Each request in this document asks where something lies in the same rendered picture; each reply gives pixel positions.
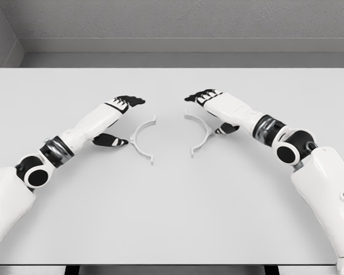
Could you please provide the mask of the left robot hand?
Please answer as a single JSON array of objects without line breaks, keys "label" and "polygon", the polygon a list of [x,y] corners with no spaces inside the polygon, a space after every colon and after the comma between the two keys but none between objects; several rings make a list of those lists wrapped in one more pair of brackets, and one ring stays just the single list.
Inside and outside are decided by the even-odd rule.
[{"label": "left robot hand", "polygon": [[77,129],[84,135],[86,140],[92,140],[93,144],[103,147],[120,147],[128,144],[126,139],[121,139],[104,133],[129,109],[142,105],[146,101],[135,96],[117,96],[100,104],[96,109],[86,115],[78,125]]}]

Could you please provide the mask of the white table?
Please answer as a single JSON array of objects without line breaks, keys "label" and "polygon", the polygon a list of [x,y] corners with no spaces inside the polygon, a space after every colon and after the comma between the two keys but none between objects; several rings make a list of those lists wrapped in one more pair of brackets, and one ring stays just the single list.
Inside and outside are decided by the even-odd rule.
[{"label": "white table", "polygon": [[334,264],[291,167],[243,130],[214,135],[219,119],[188,95],[228,92],[256,111],[311,131],[344,160],[344,69],[0,68],[0,168],[38,151],[118,95],[146,102],[108,131],[139,147],[87,143],[36,191],[0,243],[1,264]]}]

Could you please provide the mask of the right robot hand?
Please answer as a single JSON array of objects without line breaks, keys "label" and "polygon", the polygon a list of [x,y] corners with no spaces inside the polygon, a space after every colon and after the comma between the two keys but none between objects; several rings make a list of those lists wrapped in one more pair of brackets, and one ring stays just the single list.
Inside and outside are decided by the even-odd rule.
[{"label": "right robot hand", "polygon": [[244,112],[249,107],[229,93],[206,89],[185,98],[203,107],[208,113],[219,118],[223,124],[215,130],[217,134],[230,134],[244,127]]}]

